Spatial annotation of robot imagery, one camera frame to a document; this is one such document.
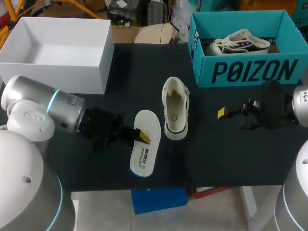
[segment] empty white box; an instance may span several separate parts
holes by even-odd
[[[0,76],[104,94],[113,52],[110,20],[23,17],[0,51]]]

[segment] blue box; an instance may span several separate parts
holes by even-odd
[[[131,199],[135,214],[147,213],[186,205],[185,189],[132,190]]]
[[[279,53],[205,56],[202,44],[243,28],[275,43]],[[276,79],[298,83],[308,63],[308,44],[286,11],[193,13],[188,48],[199,87],[261,85]]]

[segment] black tabletop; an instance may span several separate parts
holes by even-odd
[[[191,93],[189,131],[181,141],[164,134],[161,92],[170,76],[180,78]],[[292,93],[295,86],[284,88]],[[88,107],[125,112],[128,126],[133,126],[140,110],[156,113],[162,136],[153,174],[140,178],[130,171],[129,146],[117,142],[103,154],[94,153],[90,140],[59,131],[52,138],[47,162],[71,191],[282,184],[308,140],[308,129],[249,131],[238,128],[240,116],[217,120],[221,107],[260,100],[260,93],[260,87],[198,88],[187,44],[116,44],[106,94],[78,96]],[[6,120],[1,111],[0,122]]]

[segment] red object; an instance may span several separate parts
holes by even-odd
[[[222,192],[222,191],[225,191],[227,189],[230,189],[231,187],[213,187],[211,189],[208,189],[208,190],[204,190],[202,192],[196,192],[195,189],[192,190],[192,195],[196,198],[196,199],[200,199],[202,197],[205,197],[205,196],[209,196],[209,195],[212,195],[212,194],[216,194],[216,193],[219,193],[219,192]]]
[[[3,16],[1,16],[0,17],[0,29],[3,29],[7,25],[10,19],[11,17],[8,12],[5,13]]]

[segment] teal shoe box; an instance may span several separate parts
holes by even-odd
[[[189,0],[198,12],[223,11],[234,6],[234,0]]]
[[[244,28],[279,52],[205,56],[202,45]],[[188,48],[197,84],[205,88],[261,85],[272,79],[295,84],[308,63],[308,44],[286,11],[193,13]]]
[[[297,0],[292,18],[297,28],[308,26],[308,0]]]

